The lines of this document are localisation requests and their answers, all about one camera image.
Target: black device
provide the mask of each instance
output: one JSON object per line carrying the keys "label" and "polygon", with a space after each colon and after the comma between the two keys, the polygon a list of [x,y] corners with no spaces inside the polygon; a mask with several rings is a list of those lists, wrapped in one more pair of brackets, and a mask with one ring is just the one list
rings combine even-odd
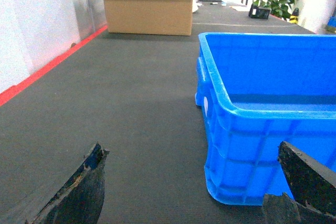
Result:
{"label": "black device", "polygon": [[271,13],[270,8],[259,7],[252,4],[248,16],[250,18],[268,19],[270,13]]}

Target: blue container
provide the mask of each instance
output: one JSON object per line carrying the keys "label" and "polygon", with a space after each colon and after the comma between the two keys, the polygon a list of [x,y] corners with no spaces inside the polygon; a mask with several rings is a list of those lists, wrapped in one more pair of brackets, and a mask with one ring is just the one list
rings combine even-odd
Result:
{"label": "blue container", "polygon": [[336,17],[330,17],[328,26],[336,27]]}
{"label": "blue container", "polygon": [[291,196],[281,141],[336,171],[336,37],[205,33],[197,60],[209,193],[229,205]]}

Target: cardboard box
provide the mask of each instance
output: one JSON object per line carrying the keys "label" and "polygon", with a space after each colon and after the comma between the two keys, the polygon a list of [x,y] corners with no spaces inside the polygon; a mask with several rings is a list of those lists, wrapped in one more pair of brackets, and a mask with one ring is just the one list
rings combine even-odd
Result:
{"label": "cardboard box", "polygon": [[104,0],[110,33],[191,35],[193,0]]}

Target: dark gray mat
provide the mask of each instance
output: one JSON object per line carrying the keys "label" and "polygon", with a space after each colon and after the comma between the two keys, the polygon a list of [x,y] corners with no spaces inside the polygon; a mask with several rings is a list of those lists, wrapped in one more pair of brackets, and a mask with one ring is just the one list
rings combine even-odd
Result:
{"label": "dark gray mat", "polygon": [[197,35],[309,32],[204,4],[192,36],[105,31],[0,107],[0,216],[52,197],[99,141],[111,151],[99,223],[263,222],[259,207],[224,206],[207,193]]}

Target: white wall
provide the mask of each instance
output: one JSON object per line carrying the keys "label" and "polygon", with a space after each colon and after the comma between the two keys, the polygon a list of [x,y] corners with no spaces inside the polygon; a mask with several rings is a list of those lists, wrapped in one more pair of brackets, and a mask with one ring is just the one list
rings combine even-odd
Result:
{"label": "white wall", "polygon": [[324,34],[326,25],[336,0],[299,0],[296,7],[300,9],[299,25],[317,34]]}
{"label": "white wall", "polygon": [[0,0],[0,93],[105,24],[103,0]]}

